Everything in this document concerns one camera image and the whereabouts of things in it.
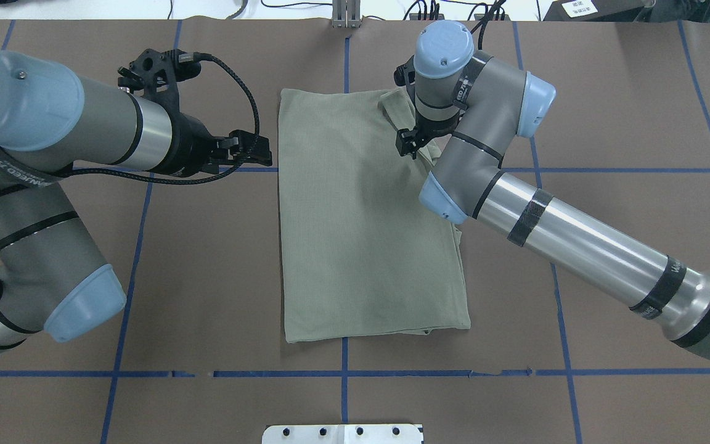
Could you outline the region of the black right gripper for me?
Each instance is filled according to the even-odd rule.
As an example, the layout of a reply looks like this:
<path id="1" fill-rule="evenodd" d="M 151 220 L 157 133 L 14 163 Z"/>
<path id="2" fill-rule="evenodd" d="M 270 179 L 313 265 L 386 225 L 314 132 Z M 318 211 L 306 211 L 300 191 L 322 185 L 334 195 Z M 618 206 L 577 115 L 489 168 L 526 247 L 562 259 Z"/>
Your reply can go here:
<path id="1" fill-rule="evenodd" d="M 454 120 L 446 121 L 421 121 L 412 129 L 398 129 L 396 132 L 395 146 L 398 155 L 405 157 L 411 155 L 417 159 L 417 152 L 437 138 L 444 137 L 454 131 Z"/>

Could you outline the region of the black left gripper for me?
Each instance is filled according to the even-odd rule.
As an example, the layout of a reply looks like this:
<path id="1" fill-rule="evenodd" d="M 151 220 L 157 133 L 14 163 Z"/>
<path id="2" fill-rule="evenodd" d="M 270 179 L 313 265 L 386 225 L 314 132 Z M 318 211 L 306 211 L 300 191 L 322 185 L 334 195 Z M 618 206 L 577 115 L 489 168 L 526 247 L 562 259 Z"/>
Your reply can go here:
<path id="1" fill-rule="evenodd" d="M 240 160 L 271 167 L 268 138 L 242 129 L 235 129 L 226 137 L 215 137 L 200 120 L 182 113 L 164 158 L 164 174 L 178 178 L 200 172 L 215 174 L 220 166 L 233 166 Z"/>

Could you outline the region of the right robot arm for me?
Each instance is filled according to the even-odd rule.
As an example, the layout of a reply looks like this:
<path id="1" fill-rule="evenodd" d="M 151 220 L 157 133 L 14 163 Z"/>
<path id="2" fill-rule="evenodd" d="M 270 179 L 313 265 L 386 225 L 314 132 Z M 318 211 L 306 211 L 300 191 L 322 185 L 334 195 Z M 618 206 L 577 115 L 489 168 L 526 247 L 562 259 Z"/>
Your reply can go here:
<path id="1" fill-rule="evenodd" d="M 431 22 L 414 55 L 394 71 L 410 95 L 415 124 L 396 133 L 399 155 L 416 157 L 449 137 L 420 202 L 451 224 L 479 220 L 654 321 L 665 338 L 710 360 L 710 271 L 691 269 L 507 173 L 515 137 L 532 137 L 556 89 L 529 71 L 477 49 L 461 22 Z"/>

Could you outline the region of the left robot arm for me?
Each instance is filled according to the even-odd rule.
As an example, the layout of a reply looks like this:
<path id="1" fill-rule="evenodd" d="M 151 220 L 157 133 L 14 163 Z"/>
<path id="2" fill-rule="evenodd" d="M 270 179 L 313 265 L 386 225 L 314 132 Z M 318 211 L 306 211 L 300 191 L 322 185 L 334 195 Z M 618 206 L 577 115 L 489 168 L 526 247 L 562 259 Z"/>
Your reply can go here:
<path id="1" fill-rule="evenodd" d="M 212 135 L 178 84 L 221 67 L 255 128 Z M 0 51 L 0 354 L 47 332 L 65 343 L 124 310 L 126 292 L 61 187 L 78 175 L 188 186 L 272 165 L 253 93 L 212 54 L 145 50 L 106 85 L 51 60 Z"/>

